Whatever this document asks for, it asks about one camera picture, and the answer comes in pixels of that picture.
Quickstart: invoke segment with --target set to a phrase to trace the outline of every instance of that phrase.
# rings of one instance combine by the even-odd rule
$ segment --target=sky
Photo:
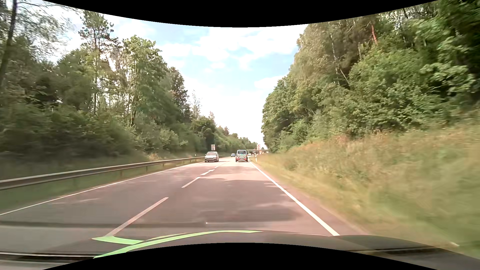
[[[58,58],[83,42],[77,34],[82,20],[74,12],[58,9],[54,13],[74,25],[68,44],[53,56]],[[189,94],[194,90],[200,99],[202,115],[213,112],[217,126],[266,148],[261,131],[263,104],[277,81],[287,75],[306,25],[223,28],[104,16],[114,24],[113,36],[137,35],[156,41],[167,64],[180,70]]]

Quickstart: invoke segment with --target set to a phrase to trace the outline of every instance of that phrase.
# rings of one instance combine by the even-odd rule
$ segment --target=forest
[[[430,130],[476,116],[480,12],[473,0],[309,24],[263,109],[268,149]]]
[[[82,17],[83,44],[49,55],[73,31],[49,7]],[[252,149],[255,142],[200,114],[194,89],[156,42],[119,40],[97,12],[45,2],[0,2],[0,154],[22,160],[118,157],[142,152]]]

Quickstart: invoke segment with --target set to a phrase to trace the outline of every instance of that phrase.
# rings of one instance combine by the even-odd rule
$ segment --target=bridge
[[[262,150],[257,150],[257,149],[252,149],[252,150],[247,150],[248,153],[250,154],[263,154],[263,153],[268,153],[268,149],[262,149]]]

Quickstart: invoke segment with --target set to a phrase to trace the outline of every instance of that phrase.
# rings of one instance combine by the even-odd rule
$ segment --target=asphalt road
[[[0,213],[0,251],[213,230],[361,234],[253,162],[193,163]]]

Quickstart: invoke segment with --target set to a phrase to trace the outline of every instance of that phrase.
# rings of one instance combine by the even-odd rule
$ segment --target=guardrail
[[[133,164],[109,166],[109,167],[102,167],[102,168],[92,168],[92,169],[77,170],[77,171],[70,171],[70,172],[57,172],[57,173],[50,173],[50,174],[43,174],[43,175],[34,175],[34,176],[27,176],[27,177],[21,177],[21,178],[6,179],[6,180],[0,180],[0,190],[32,185],[32,184],[58,181],[58,180],[63,180],[68,178],[100,174],[105,172],[115,172],[115,171],[122,171],[127,169],[135,169],[140,167],[146,167],[146,170],[148,171],[148,166],[182,162],[182,161],[191,162],[192,160],[199,160],[204,158],[205,157],[202,156],[202,157],[177,159],[177,160],[159,160],[159,161],[150,161],[150,162],[133,163]]]

